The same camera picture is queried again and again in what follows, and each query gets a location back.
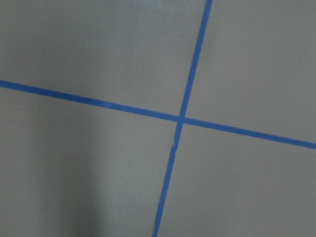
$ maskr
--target floor tile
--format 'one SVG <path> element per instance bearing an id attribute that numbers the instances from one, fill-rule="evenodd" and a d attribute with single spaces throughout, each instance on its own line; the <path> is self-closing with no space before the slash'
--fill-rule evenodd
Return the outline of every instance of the floor tile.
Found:
<path id="1" fill-rule="evenodd" d="M 315 179 L 315 150 L 185 125 L 159 236 L 315 236 Z"/>
<path id="2" fill-rule="evenodd" d="M 178 114 L 204 0 L 7 1 L 0 75 Z"/>
<path id="3" fill-rule="evenodd" d="M 148 237 L 175 123 L 0 88 L 0 236 Z"/>
<path id="4" fill-rule="evenodd" d="M 316 142 L 316 2 L 214 1 L 187 116 Z"/>

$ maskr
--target horizontal blue line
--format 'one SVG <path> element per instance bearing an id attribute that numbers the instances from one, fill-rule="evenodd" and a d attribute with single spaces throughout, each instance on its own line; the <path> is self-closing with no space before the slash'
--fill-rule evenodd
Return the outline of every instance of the horizontal blue line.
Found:
<path id="1" fill-rule="evenodd" d="M 235 134 L 244 135 L 244 136 L 248 136 L 248 137 L 255 137 L 255 138 L 270 140 L 270 141 L 274 141 L 274 142 L 286 143 L 286 144 L 290 144 L 290 145 L 294 145 L 294 146 L 316 149 L 315 143 L 300 141 L 300 140 L 286 138 L 286 137 L 275 136 L 275 135 L 251 131 L 251 130 L 247 130 L 247 129 L 243 129 L 243 128 L 226 126 L 226 125 L 222 125 L 222 124 L 218 124 L 218 123 L 205 122 L 205 121 L 201 121 L 201 120 L 197 120 L 197 119 L 193 119 L 193 118 L 185 118 L 184 123 L 199 126 L 199 127 L 206 127 L 206 128 L 211 128 L 211 129 L 215 129 L 215 130 L 220 130 L 223 132 L 235 133 Z"/>
<path id="2" fill-rule="evenodd" d="M 57 92 L 53 90 L 41 89 L 38 87 L 18 84 L 14 82 L 8 82 L 4 80 L 0 80 L 0 87 L 28 92 L 31 94 L 37 94 L 37 95 L 43 95 L 43 96 L 48 96 L 48 97 L 53 97 L 53 98 L 58 98 L 58 99 L 63 99 L 63 100 L 74 101 L 81 104 L 88 104 L 88 105 L 93 105 L 93 106 L 98 106 L 98 107 L 103 107 L 103 108 L 108 108 L 108 109 L 113 109 L 113 110 L 118 110 L 118 111 L 124 111 L 128 113 L 144 115 L 144 116 L 158 118 L 158 119 L 174 121 L 174 122 L 179 122 L 183 120 L 183 118 L 180 118 L 179 116 L 176 116 L 176 115 L 170 115 L 170 114 L 165 114 L 161 112 L 140 109 L 137 107 L 126 106 L 126 105 L 116 104 L 116 103 L 102 101 L 102 100 L 95 100 L 95 99 L 86 98 L 82 96 L 71 95 L 71 94 Z M 291 138 L 286 138 L 286 137 L 280 137 L 276 135 L 222 125 L 218 123 L 201 121 L 201 120 L 193 119 L 193 118 L 184 118 L 183 123 L 195 125 L 199 127 L 220 130 L 223 132 L 240 134 L 240 135 L 244 135 L 248 137 L 255 137 L 255 138 L 270 140 L 274 142 L 286 143 L 289 145 L 294 145 L 294 146 L 299 146 L 299 147 L 316 149 L 316 143 L 311 143 L 311 142 L 306 142 L 306 141 L 301 141 L 301 140 L 296 140 L 296 139 L 291 139 Z"/>
<path id="3" fill-rule="evenodd" d="M 62 100 L 74 101 L 74 102 L 78 102 L 78 103 L 82 103 L 82 104 L 93 105 L 93 106 L 108 108 L 108 109 L 112 109 L 112 110 L 129 112 L 132 114 L 149 116 L 149 117 L 158 118 L 158 119 L 178 121 L 178 118 L 179 118 L 176 115 L 170 115 L 170 114 L 160 113 L 160 112 L 156 112 L 156 111 L 152 111 L 152 110 L 140 109 L 140 108 L 136 108 L 136 107 L 132 107 L 132 106 L 116 104 L 116 103 L 103 101 L 103 100 L 91 99 L 91 98 L 78 96 L 78 95 L 71 95 L 68 93 L 62 93 L 62 92 L 57 92 L 57 91 L 53 91 L 53 90 L 41 89 L 38 87 L 17 84 L 17 83 L 13 83 L 13 82 L 4 81 L 4 80 L 0 80 L 0 87 L 24 91 L 24 92 L 28 92 L 28 93 L 32 93 L 32 94 L 37 94 L 37 95 L 58 98 L 58 99 L 62 99 Z"/>

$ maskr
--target blue tape strip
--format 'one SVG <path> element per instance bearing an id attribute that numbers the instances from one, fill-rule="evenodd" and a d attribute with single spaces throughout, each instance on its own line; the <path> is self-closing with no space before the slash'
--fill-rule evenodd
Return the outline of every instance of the blue tape strip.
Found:
<path id="1" fill-rule="evenodd" d="M 163 209 L 164 209 L 164 204 L 166 201 L 169 183 L 170 183 L 170 179 L 171 179 L 171 175 L 172 175 L 172 169 L 173 169 L 173 165 L 174 165 L 174 161 L 175 161 L 175 157 L 176 157 L 176 152 L 177 152 L 179 141 L 180 141 L 180 136 L 181 136 L 181 131 L 182 131 L 183 123 L 184 123 L 184 118 L 185 118 L 187 108 L 188 108 L 188 103 L 189 103 L 190 94 L 192 91 L 194 77 L 195 77 L 197 67 L 198 67 L 198 60 L 199 60 L 199 56 L 200 56 L 202 45 L 203 45 L 203 39 L 205 36 L 207 21 L 208 21 L 208 17 L 209 17 L 210 11 L 211 11 L 212 2 L 213 2 L 212 0 L 206 0 L 206 3 L 205 3 L 203 17 L 202 17 L 202 21 L 201 21 L 201 25 L 200 25 L 200 29 L 199 29 L 199 33 L 198 33 L 198 37 L 197 37 L 197 42 L 196 42 L 196 46 L 194 49 L 194 54 L 193 54 L 193 58 L 192 58 L 192 62 L 191 62 L 188 81 L 187 81 L 186 89 L 185 89 L 183 100 L 182 100 L 179 120 L 178 120 L 177 127 L 175 130 L 174 144 L 173 144 L 171 151 L 170 151 L 167 170 L 166 170 L 166 174 L 164 177 L 162 191 L 161 191 L 161 195 L 160 195 L 160 199 L 159 199 L 159 204 L 158 204 L 156 218 L 155 218 L 155 226 L 154 226 L 154 231 L 153 231 L 153 235 L 152 235 L 153 237 L 158 236 L 161 218 L 162 218 L 162 213 L 163 213 Z"/>
<path id="2" fill-rule="evenodd" d="M 315 143 L 275 136 L 275 135 L 271 135 L 267 133 L 256 132 L 256 131 L 251 131 L 247 129 L 237 128 L 237 127 L 221 125 L 221 124 L 212 123 L 212 122 L 205 122 L 205 121 L 192 119 L 192 118 L 185 118 L 184 123 L 199 126 L 199 127 L 206 127 L 206 128 L 211 128 L 215 130 L 220 130 L 224 132 L 236 133 L 236 134 L 240 134 L 240 135 L 244 135 L 248 137 L 255 137 L 255 138 L 265 139 L 265 140 L 274 141 L 274 142 L 286 143 L 286 144 L 299 146 L 299 147 L 316 149 Z"/>
<path id="3" fill-rule="evenodd" d="M 116 104 L 116 103 L 103 101 L 103 100 L 91 99 L 91 98 L 78 96 L 78 95 L 71 95 L 68 93 L 62 93 L 62 92 L 57 92 L 53 90 L 41 89 L 38 87 L 17 84 L 13 82 L 4 81 L 4 80 L 0 80 L 0 87 L 24 91 L 24 92 L 28 92 L 32 94 L 37 94 L 37 95 L 49 96 L 49 97 L 58 98 L 62 100 L 74 101 L 74 102 L 78 102 L 82 104 L 93 105 L 93 106 L 108 108 L 112 110 L 129 112 L 132 114 L 149 116 L 149 117 L 158 118 L 158 119 L 165 119 L 165 120 L 170 120 L 170 121 L 179 120 L 179 117 L 176 115 L 170 115 L 170 114 L 160 113 L 160 112 L 156 112 L 152 110 L 140 109 L 140 108 L 136 108 L 132 106 Z"/>

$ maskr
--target blue line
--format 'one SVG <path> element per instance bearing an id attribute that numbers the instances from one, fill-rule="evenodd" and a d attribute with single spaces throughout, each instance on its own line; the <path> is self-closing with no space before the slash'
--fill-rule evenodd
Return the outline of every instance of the blue line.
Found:
<path id="1" fill-rule="evenodd" d="M 93 105 L 93 106 L 97 106 L 97 107 L 108 108 L 108 109 L 112 109 L 112 110 L 129 112 L 129 113 L 137 114 L 137 115 L 149 116 L 149 117 L 158 118 L 158 119 L 165 119 L 165 120 L 169 120 L 169 121 L 178 121 L 179 120 L 179 117 L 176 115 L 170 115 L 170 114 L 165 114 L 165 113 L 156 112 L 156 111 L 152 111 L 152 110 L 140 109 L 140 108 L 136 108 L 136 107 L 132 107 L 132 106 L 116 104 L 116 103 L 103 101 L 103 100 L 91 99 L 91 98 L 78 96 L 78 95 L 71 95 L 68 93 L 62 93 L 62 92 L 53 91 L 53 90 L 41 89 L 38 87 L 17 84 L 17 83 L 13 83 L 13 82 L 4 81 L 4 80 L 0 80 L 0 87 L 24 91 L 24 92 L 28 92 L 28 93 L 32 93 L 32 94 L 37 94 L 37 95 L 58 98 L 58 99 L 62 99 L 62 100 L 74 101 L 74 102 L 78 102 L 81 104 L 87 104 L 87 105 Z"/>
<path id="2" fill-rule="evenodd" d="M 164 176 L 162 191 L 160 194 L 159 204 L 158 204 L 156 218 L 155 218 L 155 226 L 154 226 L 154 231 L 153 231 L 153 235 L 152 235 L 153 237 L 158 236 L 161 218 L 162 218 L 163 209 L 164 209 L 164 204 L 166 201 L 169 183 L 170 183 L 170 179 L 171 179 L 171 175 L 172 175 L 172 169 L 173 169 L 173 165 L 174 165 L 174 161 L 175 161 L 175 157 L 176 157 L 176 152 L 177 152 L 179 141 L 180 141 L 180 136 L 181 136 L 181 131 L 182 131 L 183 123 L 184 123 L 184 118 L 185 118 L 187 108 L 188 108 L 188 103 L 189 103 L 189 98 L 190 98 L 190 94 L 192 91 L 194 77 L 195 77 L 197 67 L 198 67 L 198 60 L 199 60 L 199 56 L 200 56 L 202 45 L 203 45 L 203 39 L 205 36 L 207 21 L 208 21 L 208 17 L 209 17 L 210 11 L 211 11 L 212 2 L 213 2 L 212 0 L 206 0 L 206 3 L 205 3 L 203 17 L 202 17 L 202 21 L 201 21 L 201 25 L 200 25 L 200 29 L 199 29 L 199 33 L 198 33 L 198 37 L 197 37 L 197 42 L 196 42 L 196 46 L 195 46 L 195 50 L 194 50 L 194 54 L 193 54 L 193 58 L 192 58 L 192 62 L 191 62 L 188 81 L 187 81 L 186 89 L 185 89 L 183 100 L 182 100 L 179 120 L 178 120 L 177 127 L 175 130 L 174 144 L 173 144 L 171 151 L 170 151 L 170 156 L 169 156 L 169 160 L 168 160 L 166 174 Z"/>
<path id="3" fill-rule="evenodd" d="M 205 122 L 205 121 L 192 119 L 192 118 L 185 118 L 184 123 L 199 126 L 199 127 L 206 127 L 206 128 L 224 131 L 224 132 L 230 132 L 230 133 L 235 133 L 235 134 L 239 134 L 239 135 L 249 136 L 249 137 L 265 139 L 265 140 L 274 141 L 274 142 L 286 143 L 286 144 L 299 146 L 299 147 L 316 149 L 315 143 L 300 141 L 300 140 L 286 138 L 286 137 L 275 136 L 275 135 L 271 135 L 271 134 L 267 134 L 267 133 L 256 132 L 256 131 L 226 126 L 226 125 L 212 123 L 212 122 Z"/>

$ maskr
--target gray surface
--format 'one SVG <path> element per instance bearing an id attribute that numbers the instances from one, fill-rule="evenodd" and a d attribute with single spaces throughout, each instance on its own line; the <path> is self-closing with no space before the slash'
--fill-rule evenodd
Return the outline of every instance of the gray surface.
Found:
<path id="1" fill-rule="evenodd" d="M 175 124 L 0 88 L 0 236 L 150 236 Z"/>
<path id="2" fill-rule="evenodd" d="M 159 236 L 315 236 L 315 157 L 185 125 Z"/>
<path id="3" fill-rule="evenodd" d="M 178 114 L 203 0 L 2 1 L 1 79 Z"/>
<path id="4" fill-rule="evenodd" d="M 187 116 L 316 142 L 316 1 L 214 1 Z"/>

